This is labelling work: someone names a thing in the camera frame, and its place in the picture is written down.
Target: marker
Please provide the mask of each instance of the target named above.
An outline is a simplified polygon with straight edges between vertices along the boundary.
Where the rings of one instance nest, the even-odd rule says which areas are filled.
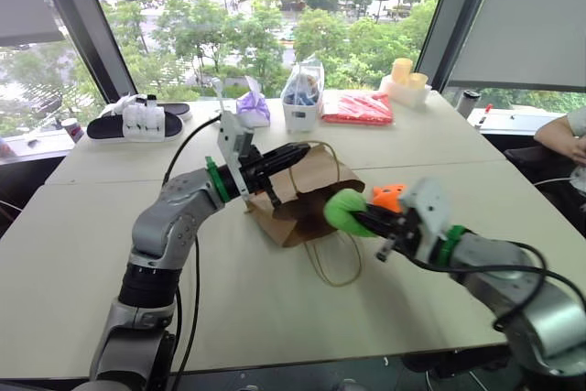
[[[478,122],[478,124],[476,124],[474,126],[474,128],[481,128],[484,124],[484,121],[486,121],[486,116],[488,116],[488,113],[493,109],[493,105],[492,104],[488,104],[486,106],[486,108],[484,109],[484,115],[483,117],[480,119],[480,121]]]

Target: red plastic bag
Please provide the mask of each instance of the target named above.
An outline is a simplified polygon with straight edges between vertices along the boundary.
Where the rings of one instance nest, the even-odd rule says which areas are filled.
[[[321,118],[328,123],[388,125],[393,112],[384,92],[335,91],[324,93]]]

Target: paper bag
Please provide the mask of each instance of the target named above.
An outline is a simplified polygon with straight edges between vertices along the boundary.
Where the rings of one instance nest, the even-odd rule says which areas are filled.
[[[275,193],[283,202],[280,206],[273,208],[265,193],[248,201],[250,213],[260,227],[283,247],[333,233],[335,229],[323,217],[326,201],[344,188],[364,191],[364,183],[342,163],[340,180],[336,181],[336,163],[324,146],[312,148],[292,170],[299,193],[288,170],[284,170],[271,177]]]

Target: plastic cup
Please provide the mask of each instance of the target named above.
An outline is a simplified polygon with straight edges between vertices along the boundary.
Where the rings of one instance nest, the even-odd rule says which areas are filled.
[[[411,73],[409,74],[409,80],[407,86],[409,89],[425,89],[425,85],[428,82],[428,76],[425,73]]]
[[[395,59],[393,61],[393,69],[391,70],[391,78],[397,84],[406,86],[411,68],[413,68],[413,61],[410,59]]]

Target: white container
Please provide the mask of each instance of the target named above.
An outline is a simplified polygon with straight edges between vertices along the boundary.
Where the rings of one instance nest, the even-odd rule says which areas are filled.
[[[424,89],[410,89],[394,82],[391,76],[387,75],[381,80],[378,90],[385,92],[391,102],[400,103],[412,109],[421,109],[425,107],[425,100],[431,92],[431,86],[426,84]]]
[[[310,132],[318,122],[319,106],[283,103],[285,127],[291,132]]]

